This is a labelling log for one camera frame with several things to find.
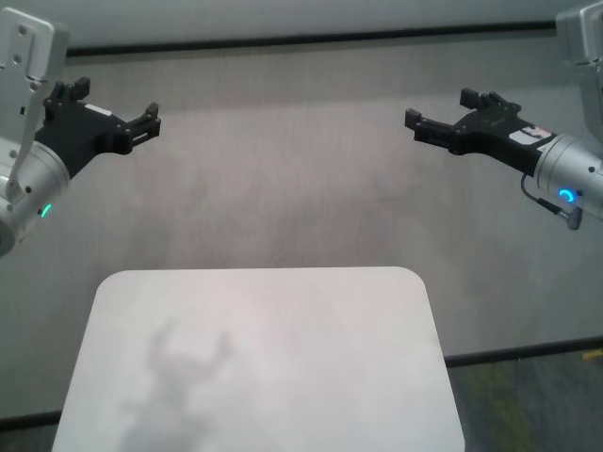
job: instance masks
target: cable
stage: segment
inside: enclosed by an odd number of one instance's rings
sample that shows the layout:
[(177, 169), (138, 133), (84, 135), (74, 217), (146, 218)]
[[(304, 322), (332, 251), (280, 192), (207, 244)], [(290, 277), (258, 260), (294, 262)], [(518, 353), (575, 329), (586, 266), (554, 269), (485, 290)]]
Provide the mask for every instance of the cable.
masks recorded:
[(542, 205), (546, 210), (548, 210), (553, 215), (560, 215), (561, 213), (563, 213), (563, 209), (561, 209), (561, 207), (559, 205), (555, 205), (552, 202), (543, 200), (542, 198), (536, 198), (535, 196), (530, 194), (528, 192), (528, 190), (526, 189), (526, 177), (528, 177), (528, 175), (524, 174), (521, 178), (521, 191), (524, 193), (524, 195), (526, 195), (529, 199), (536, 202), (537, 204)]
[(528, 198), (530, 198), (532, 201), (534, 202), (538, 202), (538, 198), (536, 198), (535, 196), (531, 195), (528, 190), (526, 189), (526, 177), (528, 177), (527, 174), (524, 174), (523, 177), (521, 178), (521, 191), (524, 192), (524, 195), (526, 195)]

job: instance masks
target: dark gray floor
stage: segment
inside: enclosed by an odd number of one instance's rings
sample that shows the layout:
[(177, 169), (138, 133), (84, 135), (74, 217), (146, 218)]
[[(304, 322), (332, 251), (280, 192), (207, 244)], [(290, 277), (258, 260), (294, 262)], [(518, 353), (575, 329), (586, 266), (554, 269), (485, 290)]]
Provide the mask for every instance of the dark gray floor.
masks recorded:
[[(448, 374), (467, 452), (603, 450), (603, 357), (565, 353)], [(0, 452), (48, 452), (56, 432), (0, 433)]]

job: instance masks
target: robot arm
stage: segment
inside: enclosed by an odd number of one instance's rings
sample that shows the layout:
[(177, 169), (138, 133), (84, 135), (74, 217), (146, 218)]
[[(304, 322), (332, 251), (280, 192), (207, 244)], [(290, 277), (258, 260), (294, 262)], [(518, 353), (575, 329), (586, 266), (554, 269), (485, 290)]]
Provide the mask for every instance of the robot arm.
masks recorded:
[[(591, 133), (603, 143), (603, 2), (570, 9), (557, 16), (557, 36), (564, 58), (580, 75), (584, 117)], [(461, 93), (461, 105), (474, 109), (454, 125), (406, 111), (405, 125), (415, 140), (448, 149), (455, 155), (484, 153), (521, 171), (526, 196), (579, 228), (582, 210), (603, 219), (603, 162), (576, 138), (556, 135), (517, 117), (518, 104), (495, 92)], [(570, 205), (571, 211), (535, 197), (526, 190), (526, 177)]]
[[(0, 11), (0, 256), (48, 215), (94, 156), (128, 154), (159, 135), (157, 104), (126, 122), (83, 102), (88, 78), (54, 85), (68, 38), (55, 24)], [(42, 105), (43, 127), (36, 131)]]
[[(582, 210), (603, 218), (603, 161), (575, 138), (556, 135), (517, 116), (518, 104), (495, 92), (478, 94), (463, 89), (461, 105), (475, 111), (454, 125), (423, 118), (409, 109), (405, 125), (415, 140), (448, 149), (455, 155), (484, 153), (524, 174), (522, 190), (551, 213), (564, 218), (570, 229), (579, 228)], [(528, 193), (526, 177), (540, 189), (573, 206), (560, 206)]]

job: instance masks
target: white table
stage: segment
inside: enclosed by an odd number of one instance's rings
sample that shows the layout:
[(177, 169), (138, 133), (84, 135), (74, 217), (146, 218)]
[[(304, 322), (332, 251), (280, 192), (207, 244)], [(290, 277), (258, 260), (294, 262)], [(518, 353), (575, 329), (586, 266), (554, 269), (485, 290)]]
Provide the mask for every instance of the white table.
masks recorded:
[(427, 293), (393, 267), (101, 284), (55, 452), (463, 451)]

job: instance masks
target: warning label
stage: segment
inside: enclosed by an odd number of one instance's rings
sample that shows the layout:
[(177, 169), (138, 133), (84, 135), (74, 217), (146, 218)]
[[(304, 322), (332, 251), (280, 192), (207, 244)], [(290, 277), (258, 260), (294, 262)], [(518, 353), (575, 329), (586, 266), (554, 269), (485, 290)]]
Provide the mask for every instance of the warning label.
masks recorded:
[(534, 144), (543, 139), (549, 138), (552, 134), (540, 127), (524, 127), (521, 130), (513, 132), (509, 138), (519, 144)]

